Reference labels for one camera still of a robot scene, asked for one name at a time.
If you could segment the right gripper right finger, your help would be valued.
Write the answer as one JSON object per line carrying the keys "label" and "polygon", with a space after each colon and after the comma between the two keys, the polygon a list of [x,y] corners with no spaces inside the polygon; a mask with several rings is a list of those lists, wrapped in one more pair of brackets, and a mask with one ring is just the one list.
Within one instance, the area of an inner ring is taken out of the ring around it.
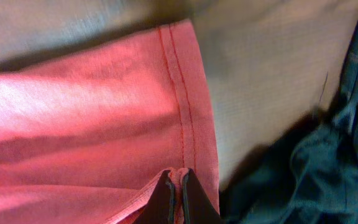
{"label": "right gripper right finger", "polygon": [[184,224],[223,224],[193,169],[183,177]]}

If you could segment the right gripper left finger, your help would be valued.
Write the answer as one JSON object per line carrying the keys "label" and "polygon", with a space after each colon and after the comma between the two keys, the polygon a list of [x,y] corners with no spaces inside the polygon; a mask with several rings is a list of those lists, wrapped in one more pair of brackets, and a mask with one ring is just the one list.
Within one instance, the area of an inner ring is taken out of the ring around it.
{"label": "right gripper left finger", "polygon": [[134,224],[174,224],[175,186],[169,170],[162,172],[143,212]]}

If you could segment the red printed t-shirt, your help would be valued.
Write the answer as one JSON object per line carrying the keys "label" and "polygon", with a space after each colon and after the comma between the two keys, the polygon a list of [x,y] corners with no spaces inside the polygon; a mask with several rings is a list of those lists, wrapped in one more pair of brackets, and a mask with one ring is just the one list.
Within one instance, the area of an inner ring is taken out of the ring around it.
{"label": "red printed t-shirt", "polygon": [[0,223],[134,223],[163,171],[219,214],[213,111],[191,21],[0,73]]}

